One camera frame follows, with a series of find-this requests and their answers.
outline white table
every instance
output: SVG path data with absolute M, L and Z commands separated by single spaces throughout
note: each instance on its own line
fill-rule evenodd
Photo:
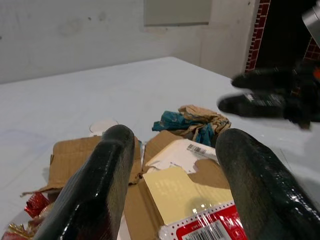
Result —
M 217 99 L 236 92 L 229 78 L 173 57 L 0 85 L 0 229 L 28 219 L 28 196 L 19 195 L 47 184 L 55 142 L 86 137 L 92 123 L 110 118 L 144 142 L 157 134 L 151 128 L 165 110 L 194 104 L 218 112 Z M 232 127 L 277 148 L 320 202 L 318 124 L 301 131 L 287 121 L 228 118 Z M 120 238 L 129 238 L 125 222 Z

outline white surface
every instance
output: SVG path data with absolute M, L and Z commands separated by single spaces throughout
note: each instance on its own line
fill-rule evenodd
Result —
M 167 56 L 232 76 L 257 0 L 212 2 L 209 26 L 144 27 L 144 0 L 0 0 L 0 83 Z
M 218 111 L 217 99 L 235 92 L 229 78 L 173 57 L 0 85 L 0 229 L 26 219 L 28 197 L 19 195 L 47 184 L 55 142 L 86 137 L 92 123 L 110 117 L 144 142 L 157 134 L 151 128 L 165 110 L 194 104 Z M 286 121 L 228 118 L 233 128 L 282 149 L 320 200 L 319 124 L 301 131 Z

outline plastic wrap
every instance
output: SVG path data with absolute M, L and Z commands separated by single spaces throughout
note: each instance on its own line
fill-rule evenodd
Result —
M 247 240 L 233 201 L 205 208 L 159 230 L 160 240 Z

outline yellow paper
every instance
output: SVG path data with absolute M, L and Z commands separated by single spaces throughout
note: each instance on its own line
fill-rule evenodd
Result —
M 233 200 L 229 189 L 194 183 L 181 167 L 146 173 L 143 178 L 166 225 Z

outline cardboard box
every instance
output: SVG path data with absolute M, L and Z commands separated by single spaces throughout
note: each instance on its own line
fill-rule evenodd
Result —
M 60 192 L 69 178 L 85 163 L 100 139 L 100 136 L 93 136 L 57 142 L 53 146 L 52 155 L 50 157 L 47 186 L 36 191 L 24 192 L 22 195 L 35 192 Z M 135 138 L 134 162 L 129 179 L 133 184 L 137 181 L 138 175 L 141 172 L 140 162 L 140 144 L 138 139 Z
M 142 174 L 148 168 L 146 163 L 175 140 L 183 139 L 169 131 L 162 131 L 151 139 L 144 152 L 141 164 L 141 148 L 135 138 L 135 153 L 129 188 L 125 200 L 124 215 L 131 240 L 155 240 L 158 230 L 164 221 L 150 195 L 148 187 L 142 179 Z M 54 145 L 50 157 L 49 179 L 47 186 L 33 192 L 59 192 L 68 179 L 84 164 L 95 146 L 100 141 L 99 136 L 61 141 Z M 201 159 L 195 163 L 198 171 L 188 176 L 198 184 L 216 188 L 229 189 L 229 184 L 220 166 L 211 159 Z
M 168 131 L 162 131 L 151 139 L 144 152 L 142 171 L 147 172 L 146 163 L 166 146 L 175 140 L 182 139 Z M 195 163 L 198 171 L 188 176 L 198 184 L 210 187 L 230 189 L 228 181 L 220 166 L 211 159 L 201 159 Z M 164 225 L 160 213 L 150 195 L 148 187 L 143 179 L 128 189 L 124 215 L 127 222 L 131 240 L 155 240 L 158 231 Z

